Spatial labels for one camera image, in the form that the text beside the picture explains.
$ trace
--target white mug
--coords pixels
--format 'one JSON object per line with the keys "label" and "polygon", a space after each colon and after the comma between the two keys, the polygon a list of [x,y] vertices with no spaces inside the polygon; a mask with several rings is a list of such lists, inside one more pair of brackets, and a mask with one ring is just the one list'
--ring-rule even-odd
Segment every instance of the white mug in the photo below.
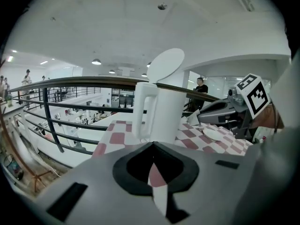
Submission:
{"label": "white mug", "polygon": [[[145,125],[142,117],[146,98],[149,98]],[[149,82],[135,87],[132,133],[149,142],[174,143],[179,128],[186,93],[158,88]]]}

